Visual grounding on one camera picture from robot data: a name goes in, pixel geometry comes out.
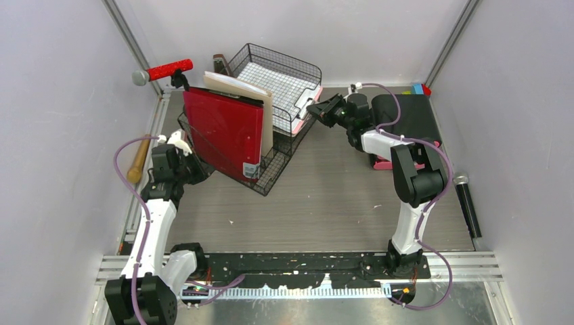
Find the gray floor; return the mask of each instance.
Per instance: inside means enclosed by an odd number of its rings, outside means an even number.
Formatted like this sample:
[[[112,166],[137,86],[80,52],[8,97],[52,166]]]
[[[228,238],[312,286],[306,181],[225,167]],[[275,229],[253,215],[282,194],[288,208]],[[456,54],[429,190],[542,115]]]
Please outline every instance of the gray floor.
[[[412,305],[439,300],[446,284],[417,284]],[[444,304],[430,311],[411,311],[386,299],[318,299],[216,301],[199,309],[182,308],[176,324],[363,324],[489,325],[496,319],[482,283],[454,283]]]
[[[347,90],[326,89],[322,98],[336,92]],[[181,93],[172,93],[163,134],[179,128],[182,107]],[[383,251],[398,215],[391,172],[371,169],[343,128],[316,123],[267,197],[220,173],[187,186],[167,247],[199,242],[211,253]],[[430,214],[424,241],[440,251],[473,249],[453,190]]]

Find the wire mesh basket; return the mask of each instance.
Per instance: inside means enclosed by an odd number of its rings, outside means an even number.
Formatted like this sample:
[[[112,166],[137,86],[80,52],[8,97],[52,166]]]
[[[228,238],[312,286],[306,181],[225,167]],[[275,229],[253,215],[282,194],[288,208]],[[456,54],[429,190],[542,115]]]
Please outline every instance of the wire mesh basket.
[[[227,72],[231,77],[264,88],[273,94],[273,148],[262,153],[257,170],[249,171],[253,175],[250,179],[234,177],[233,175],[241,175],[241,172],[244,175],[245,172],[238,171],[230,161],[227,169],[228,176],[266,196],[315,122],[315,119],[307,114],[305,107],[318,98],[322,73],[317,66],[250,43],[229,61],[228,67]],[[188,135],[202,137],[190,126],[185,113],[179,115],[177,121]],[[192,137],[187,140],[193,147]]]

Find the label sticker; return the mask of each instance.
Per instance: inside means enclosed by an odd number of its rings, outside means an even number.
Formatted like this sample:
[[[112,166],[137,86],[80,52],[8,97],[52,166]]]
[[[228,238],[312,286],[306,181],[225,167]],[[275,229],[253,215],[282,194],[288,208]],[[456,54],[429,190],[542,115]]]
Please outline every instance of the label sticker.
[[[243,176],[251,179],[259,178],[259,164],[254,165],[248,162],[243,163]]]

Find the metal frame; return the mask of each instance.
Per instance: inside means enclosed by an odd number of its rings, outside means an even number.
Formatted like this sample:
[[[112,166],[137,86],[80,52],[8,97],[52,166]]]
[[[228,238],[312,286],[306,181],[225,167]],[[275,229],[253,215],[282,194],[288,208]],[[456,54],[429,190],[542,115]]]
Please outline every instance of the metal frame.
[[[449,54],[451,53],[452,49],[454,48],[454,45],[456,44],[456,42],[460,38],[460,35],[462,34],[464,27],[466,27],[466,24],[472,18],[472,15],[474,14],[475,9],[477,8],[477,6],[479,5],[479,3],[481,1],[482,0],[468,0],[466,5],[464,6],[462,13],[458,17],[458,20],[456,21],[456,24],[454,25],[454,28],[453,28],[452,32],[450,33],[450,36],[447,40],[447,43],[445,43],[445,46],[441,50],[441,53],[439,54],[437,61],[435,61],[433,68],[430,70],[430,74],[428,75],[428,78],[426,78],[426,81],[424,82],[424,84],[427,87],[431,87],[433,85],[433,83],[435,82],[435,79],[439,75],[439,72],[441,72],[441,69],[442,69],[444,63],[446,62],[446,59],[448,58]]]
[[[500,282],[502,274],[493,252],[444,252],[453,271],[454,282]],[[417,282],[448,282],[448,271],[440,257],[425,253],[430,267],[430,279],[419,279]],[[129,256],[106,255],[102,259],[96,285],[105,285],[108,279],[119,278]],[[404,283],[405,280],[381,280],[384,283]]]
[[[512,315],[508,303],[508,294],[504,294],[504,291],[506,291],[506,283],[485,282],[485,290],[496,322],[504,325],[519,324],[515,322],[515,318]]]
[[[122,15],[122,12],[120,11],[120,8],[118,7],[116,1],[102,0],[102,3],[104,3],[104,5],[106,6],[106,9],[110,13],[110,16],[114,20],[116,26],[118,27],[120,34],[124,38],[126,45],[129,47],[131,53],[133,54],[133,57],[139,64],[139,67],[143,70],[151,68],[150,64],[146,60],[144,52],[141,50],[139,44],[137,44],[137,40],[135,39],[135,36],[131,32],[131,29],[129,28],[124,16]],[[162,89],[160,88],[160,85],[156,81],[152,81],[150,84],[152,85],[154,91],[158,95],[162,95]]]

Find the white wall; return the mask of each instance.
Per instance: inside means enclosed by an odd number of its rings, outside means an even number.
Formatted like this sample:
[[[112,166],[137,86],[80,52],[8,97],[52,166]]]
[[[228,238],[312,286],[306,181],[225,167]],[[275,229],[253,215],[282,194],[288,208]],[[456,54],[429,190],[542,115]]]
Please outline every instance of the white wall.
[[[466,0],[117,0],[151,65],[255,43],[318,65],[325,85],[424,81]]]
[[[2,1],[0,30],[1,323],[85,324],[157,99],[101,1]]]
[[[574,2],[483,1],[433,103],[524,324],[572,324]]]

